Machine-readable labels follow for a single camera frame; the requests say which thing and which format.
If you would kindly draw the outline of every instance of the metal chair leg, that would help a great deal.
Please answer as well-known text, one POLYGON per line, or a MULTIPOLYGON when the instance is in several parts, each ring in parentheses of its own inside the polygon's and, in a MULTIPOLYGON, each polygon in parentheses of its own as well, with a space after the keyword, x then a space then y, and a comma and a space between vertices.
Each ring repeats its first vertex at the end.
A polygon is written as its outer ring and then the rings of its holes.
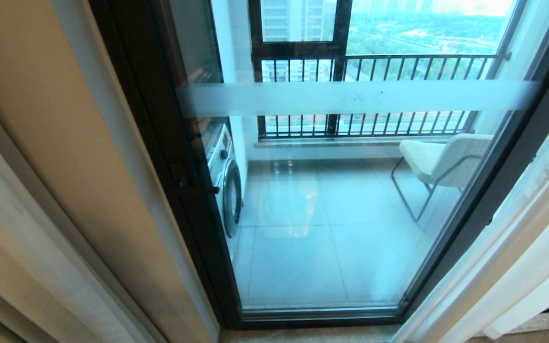
POLYGON ((427 208, 427 204, 429 204, 429 200, 431 200, 431 197, 433 196, 434 191, 436 190, 437 184, 434 184, 433 187, 429 187, 429 185, 425 184, 425 188, 427 188, 427 191, 429 192, 429 196, 427 197, 427 200, 425 200, 425 204, 423 204, 423 207, 421 208, 421 211, 418 213, 418 217, 414 216, 414 213, 412 213, 412 209, 410 209, 410 205, 408 204, 408 201, 404 197, 404 194, 401 192, 401 189, 399 188, 399 185, 395 181, 395 170, 398 169, 399 165, 404 161, 404 158, 401 158, 399 162, 395 165, 393 170, 391 171, 391 180, 393 180, 393 184, 395 185, 395 188, 397 189, 397 192, 399 193, 399 196, 401 197, 401 200, 404 202, 404 205, 406 206, 406 209, 408 210, 408 213, 410 213, 410 217, 417 222, 421 219, 423 216, 423 213, 425 212, 425 209, 427 208))

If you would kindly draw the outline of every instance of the washing machine door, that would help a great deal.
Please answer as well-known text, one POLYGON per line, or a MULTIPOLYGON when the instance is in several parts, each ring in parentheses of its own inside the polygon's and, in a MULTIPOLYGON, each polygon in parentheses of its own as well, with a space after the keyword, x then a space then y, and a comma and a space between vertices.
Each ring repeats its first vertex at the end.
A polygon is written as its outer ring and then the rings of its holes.
POLYGON ((223 213, 222 222, 226 236, 232 238, 238 232, 238 218, 242 204, 240 172, 235 160, 227 162, 222 184, 223 213))

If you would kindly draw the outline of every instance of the door frame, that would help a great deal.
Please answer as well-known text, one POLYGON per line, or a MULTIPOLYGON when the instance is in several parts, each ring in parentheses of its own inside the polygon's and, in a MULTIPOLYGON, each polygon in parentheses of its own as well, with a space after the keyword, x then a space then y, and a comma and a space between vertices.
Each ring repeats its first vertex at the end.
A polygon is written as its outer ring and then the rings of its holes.
POLYGON ((222 222, 211 185, 200 137, 185 130, 175 93, 179 70, 167 63, 166 51, 150 1, 90 0, 94 17, 148 150, 203 283, 213 312, 225 328, 293 328, 343 325, 378 325, 405 321, 436 283, 454 265, 488 224, 515 180, 525 170, 549 132, 549 61, 542 89, 531 110, 512 115, 505 139, 495 146, 501 155, 489 159, 478 176, 479 187, 459 205, 449 221, 450 240, 438 247, 433 266, 416 295, 408 297, 404 313, 377 317, 373 311, 302 311, 301 317, 242 315, 240 297, 228 257, 222 222))

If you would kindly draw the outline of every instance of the glass door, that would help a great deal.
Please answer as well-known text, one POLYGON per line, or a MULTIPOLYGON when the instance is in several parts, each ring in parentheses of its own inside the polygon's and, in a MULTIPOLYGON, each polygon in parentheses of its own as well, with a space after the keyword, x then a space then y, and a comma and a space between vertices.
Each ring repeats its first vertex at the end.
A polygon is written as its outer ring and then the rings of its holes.
POLYGON ((403 322, 549 132, 549 0, 91 6, 224 327, 403 322))

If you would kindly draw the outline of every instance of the window sill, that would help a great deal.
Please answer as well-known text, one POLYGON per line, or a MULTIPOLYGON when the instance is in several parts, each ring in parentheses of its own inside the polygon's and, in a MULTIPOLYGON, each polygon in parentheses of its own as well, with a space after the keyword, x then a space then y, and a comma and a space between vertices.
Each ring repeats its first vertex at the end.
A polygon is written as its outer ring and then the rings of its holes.
POLYGON ((412 135, 392 137, 333 137, 333 138, 275 138, 261 139, 254 143, 258 149, 273 148, 333 148, 340 146, 397 146, 401 141, 412 139, 414 141, 427 141, 429 143, 446 143, 453 135, 412 135))

